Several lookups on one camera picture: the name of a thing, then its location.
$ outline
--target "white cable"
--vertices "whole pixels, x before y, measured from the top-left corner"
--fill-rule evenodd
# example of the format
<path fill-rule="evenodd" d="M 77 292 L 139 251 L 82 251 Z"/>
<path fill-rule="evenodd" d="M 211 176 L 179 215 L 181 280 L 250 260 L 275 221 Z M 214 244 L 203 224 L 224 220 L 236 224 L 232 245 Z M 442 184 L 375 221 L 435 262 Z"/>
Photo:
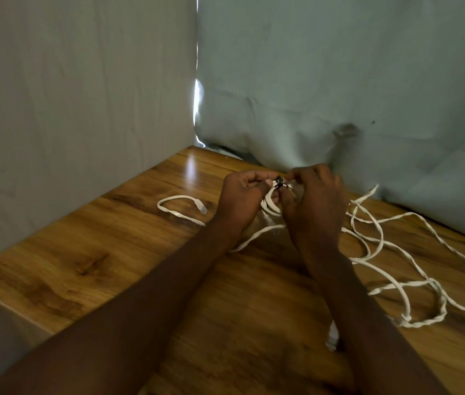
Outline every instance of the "white cable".
<path fill-rule="evenodd" d="M 268 192 L 268 194 L 264 197 L 264 199 L 262 200 L 262 202 L 260 204 L 260 207 L 262 209 L 263 217 L 266 219 L 266 221 L 268 223 L 268 226 L 264 227 L 263 229 L 261 229 L 261 230 L 259 230 L 257 232 L 255 232 L 255 234 L 253 234 L 247 241 L 245 241 L 242 244 L 238 245 L 236 248 L 232 249 L 230 252 L 238 252 L 238 251 L 242 250 L 252 240 L 256 239 L 257 237 L 259 237 L 261 234 L 263 234 L 265 232 L 268 232 L 268 231 L 276 229 L 276 228 L 285 228 L 286 227 L 283 224 L 275 224 L 273 219 L 270 217 L 270 215 L 271 216 L 276 216 L 276 217 L 281 217 L 282 216 L 282 212 L 280 211 L 280 208 L 278 208 L 278 206 L 275 205 L 275 203 L 273 202 L 273 200 L 271 198 L 273 192 L 276 189 L 276 185 L 277 185 L 277 183 L 273 182 L 273 187 Z M 384 232 L 382 231 L 381 223 L 384 223 L 384 222 L 387 222 L 387 221 L 390 221 L 390 220 L 401 219 L 401 218 L 403 218 L 405 216 L 410 216 L 410 215 L 416 216 L 417 218 L 419 218 L 425 224 L 425 226 L 433 234 L 433 236 L 442 245 L 446 246 L 449 251 L 453 252 L 454 254 L 456 254 L 457 256 L 459 256 L 463 260 L 465 260 L 465 255 L 462 254 L 461 252 L 457 251 L 455 248 L 452 248 L 450 245 L 448 245 L 446 243 L 446 241 L 444 239 L 442 239 L 437 234 L 437 232 L 433 229 L 433 227 L 430 226 L 430 224 L 426 221 L 426 219 L 424 217 L 422 217 L 421 215 L 417 214 L 417 213 L 406 212 L 406 213 L 403 213 L 403 214 L 400 214 L 400 215 L 392 216 L 391 218 L 387 218 L 387 219 L 380 219 L 380 220 L 375 219 L 372 216 L 372 214 L 366 208 L 364 208 L 361 205 L 361 203 L 363 201 L 367 200 L 369 197 L 371 197 L 377 191 L 377 188 L 378 188 L 378 184 L 375 187 L 373 187 L 367 194 L 363 195 L 362 197 L 360 197 L 358 199 L 355 199 L 354 201 L 351 201 L 351 204 L 354 205 L 355 207 L 353 208 L 352 213 L 346 212 L 346 214 L 350 217 L 350 225 L 351 225 L 351 228 L 352 228 L 353 231 L 349 230 L 349 229 L 347 229 L 345 227 L 342 228 L 343 233 L 350 234 L 353 237 L 355 237 L 356 239 L 358 239 L 362 243 L 362 245 L 364 245 L 364 248 L 366 250 L 366 255 L 361 257 L 361 258 L 349 258 L 351 260 L 351 262 L 353 264 L 358 263 L 358 264 L 367 266 L 370 269 L 375 270 L 376 272 L 380 273 L 383 277 L 385 277 L 390 282 L 390 284 L 388 284 L 388 285 L 384 285 L 382 287 L 378 287 L 378 288 L 375 288 L 375 289 L 371 290 L 370 292 L 368 292 L 368 294 L 369 295 L 377 295 L 377 294 L 379 294 L 379 293 L 381 293 L 381 292 L 383 292 L 385 290 L 397 289 L 399 291 L 401 297 L 402 297 L 402 301 L 404 303 L 405 311 L 401 315 L 401 318 L 397 319 L 397 320 L 394 320 L 394 322 L 395 322 L 395 324 L 397 326 L 402 326 L 402 327 L 418 328 L 418 327 L 422 327 L 424 325 L 432 325 L 434 323 L 443 321 L 446 314 L 447 314 L 447 310 L 446 310 L 447 303 L 450 303 L 451 305 L 455 306 L 456 308 L 458 308 L 458 309 L 460 309 L 462 311 L 465 311 L 465 306 L 462 306 L 459 303 L 457 303 L 456 301 L 454 301 L 446 293 L 446 291 L 443 289 L 441 284 L 436 279 L 428 277 L 426 272 L 415 262 L 413 257 L 408 252 L 403 250 L 400 246 L 395 245 L 394 243 L 386 241 L 384 239 Z M 169 201 L 171 199 L 178 199 L 178 198 L 192 199 L 201 213 L 203 213 L 203 214 L 207 213 L 207 209 L 205 208 L 205 206 L 203 205 L 203 203 L 199 199 L 195 199 L 195 198 L 189 197 L 187 195 L 177 195 L 177 196 L 162 199 L 161 201 L 158 202 L 158 208 L 161 209 L 164 212 L 172 213 L 173 215 L 175 215 L 175 216 L 177 216 L 179 218 L 188 219 L 188 220 L 190 220 L 190 221 L 192 221 L 192 222 L 194 222 L 196 224 L 204 226 L 205 224 L 200 220 L 189 218 L 188 216 L 185 216 L 185 215 L 183 215 L 183 214 L 181 214 L 179 212 L 176 212 L 176 211 L 171 211 L 170 209 L 167 209 L 167 208 L 165 208 L 164 206 L 161 205 L 166 201 Z M 365 219 L 358 218 L 356 216 L 358 210 L 361 210 L 366 215 L 368 215 L 370 220 L 365 220 Z M 355 221 L 359 221 L 361 223 L 373 224 L 375 226 L 375 228 L 377 229 L 377 232 L 379 233 L 379 238 L 376 239 L 374 237 L 367 237 L 367 236 L 363 235 L 362 233 L 358 232 L 357 229 L 355 228 Z M 374 252 L 371 252 L 371 250 L 370 250 L 370 248 L 369 248 L 369 246 L 367 244 L 367 241 L 377 243 L 377 247 L 375 248 Z M 377 266 L 374 266 L 374 265 L 368 263 L 367 262 L 368 260 L 374 258 L 379 252 L 381 252 L 383 246 L 387 246 L 388 248 L 399 251 L 414 266 L 414 268 L 424 278 L 424 280 L 398 282 L 396 279 L 394 279 L 390 274 L 388 274 L 384 270 L 380 269 Z M 406 292 L 404 291 L 403 287 L 406 287 L 406 286 L 419 287 L 419 286 L 423 286 L 423 285 L 429 285 L 437 293 L 438 298 L 439 298 L 439 300 L 438 300 L 439 312 L 433 318 L 428 318 L 426 320 L 422 320 L 422 321 L 418 321 L 418 322 L 411 322 L 412 318 L 410 316 L 410 310 L 411 310 L 410 300 L 409 300 Z M 332 327 L 330 332 L 333 332 L 333 335 L 335 333 L 337 333 L 337 335 L 338 335 L 338 331 L 336 330 L 336 326 Z M 334 337 L 333 338 L 330 337 L 328 339 L 328 344 L 329 344 L 330 349 L 334 346 L 333 344 L 334 344 L 334 342 L 336 343 L 336 341 L 337 341 L 337 338 L 334 338 Z"/>

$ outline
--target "hand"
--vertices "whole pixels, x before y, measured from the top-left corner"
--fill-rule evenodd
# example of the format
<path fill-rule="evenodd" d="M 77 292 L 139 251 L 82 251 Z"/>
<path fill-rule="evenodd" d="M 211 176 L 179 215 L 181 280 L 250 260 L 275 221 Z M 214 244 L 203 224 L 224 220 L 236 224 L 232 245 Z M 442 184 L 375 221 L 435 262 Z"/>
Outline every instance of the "hand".
<path fill-rule="evenodd" d="M 319 164 L 295 168 L 286 179 L 304 185 L 300 202 L 285 186 L 279 190 L 282 215 L 295 247 L 301 253 L 304 247 L 317 245 L 337 250 L 349 203 L 342 177 L 333 176 L 327 165 Z"/>
<path fill-rule="evenodd" d="M 223 180 L 215 222 L 221 222 L 239 239 L 255 219 L 260 202 L 271 189 L 277 172 L 246 171 L 228 174 Z"/>

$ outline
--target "wooden floor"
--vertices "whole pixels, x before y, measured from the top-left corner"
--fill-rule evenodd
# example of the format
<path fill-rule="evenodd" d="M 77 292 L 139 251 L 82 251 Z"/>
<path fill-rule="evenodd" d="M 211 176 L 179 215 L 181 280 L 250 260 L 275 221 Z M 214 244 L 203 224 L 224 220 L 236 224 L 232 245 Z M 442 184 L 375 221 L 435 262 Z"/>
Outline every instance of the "wooden floor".
<path fill-rule="evenodd" d="M 198 231 L 161 212 L 158 200 L 186 194 L 201 199 L 201 216 L 185 199 L 170 207 L 204 221 L 216 210 L 225 175 L 251 165 L 199 148 L 186 149 L 0 254 L 0 305 L 23 320 L 56 333 L 122 292 Z M 373 199 L 376 218 L 399 214 Z M 448 294 L 465 305 L 465 262 L 439 244 L 417 219 L 383 224 L 385 238 L 410 252 Z M 434 227 L 465 253 L 465 237 Z M 374 229 L 359 226 L 374 235 Z M 362 248 L 343 235 L 341 250 Z M 401 255 L 383 250 L 373 263 L 398 280 L 420 279 Z M 363 266 L 356 271 L 370 289 L 385 281 Z M 416 319 L 436 312 L 435 295 L 408 289 Z M 390 314 L 400 296 L 377 296 Z M 331 317 L 285 231 L 266 233 L 242 252 L 220 259 L 191 301 L 163 363 L 143 393 L 345 394 L 356 391 L 343 353 L 324 342 Z M 465 313 L 452 306 L 444 322 L 403 335 L 446 387 L 465 394 Z"/>

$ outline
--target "left hand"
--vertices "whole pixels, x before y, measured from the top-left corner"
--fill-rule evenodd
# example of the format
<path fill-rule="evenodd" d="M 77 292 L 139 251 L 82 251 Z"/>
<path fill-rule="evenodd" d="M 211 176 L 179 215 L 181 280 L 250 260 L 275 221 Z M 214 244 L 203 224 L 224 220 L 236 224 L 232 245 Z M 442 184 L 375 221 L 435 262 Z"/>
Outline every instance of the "left hand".
<path fill-rule="evenodd" d="M 271 171 L 245 171 L 228 174 L 213 220 L 223 223 L 231 234 L 240 237 L 260 209 L 260 202 L 278 176 Z"/>

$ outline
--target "wood grain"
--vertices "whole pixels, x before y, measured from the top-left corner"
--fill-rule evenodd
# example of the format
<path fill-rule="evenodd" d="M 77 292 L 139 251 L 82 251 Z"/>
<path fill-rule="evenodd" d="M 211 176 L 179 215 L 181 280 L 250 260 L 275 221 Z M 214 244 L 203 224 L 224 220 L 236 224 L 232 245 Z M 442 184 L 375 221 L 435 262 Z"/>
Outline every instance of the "wood grain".
<path fill-rule="evenodd" d="M 201 216 L 184 199 L 169 206 L 211 219 L 223 178 L 252 168 L 241 160 L 189 148 L 127 181 L 0 254 L 0 304 L 47 332 L 56 333 L 114 297 L 193 236 L 198 226 L 159 211 L 158 200 L 179 194 L 201 199 Z M 367 200 L 377 218 L 396 206 Z M 383 225 L 386 239 L 412 253 L 421 267 L 465 305 L 465 262 L 440 245 L 416 219 Z M 465 237 L 434 224 L 465 253 Z M 374 235 L 372 227 L 359 227 Z M 343 236 L 347 256 L 361 246 Z M 398 280 L 418 279 L 400 255 L 384 250 L 373 263 Z M 384 280 L 356 266 L 370 288 Z M 407 289 L 414 318 L 435 312 L 428 289 Z M 385 310 L 402 311 L 394 291 L 377 297 Z M 242 252 L 227 254 L 190 302 L 148 394 L 353 393 L 343 353 L 324 342 L 331 316 L 286 231 L 261 236 Z M 465 394 L 465 313 L 449 308 L 443 323 L 403 329 L 403 335 L 455 394 Z"/>
<path fill-rule="evenodd" d="M 0 0 L 0 251 L 190 144 L 196 0 Z"/>

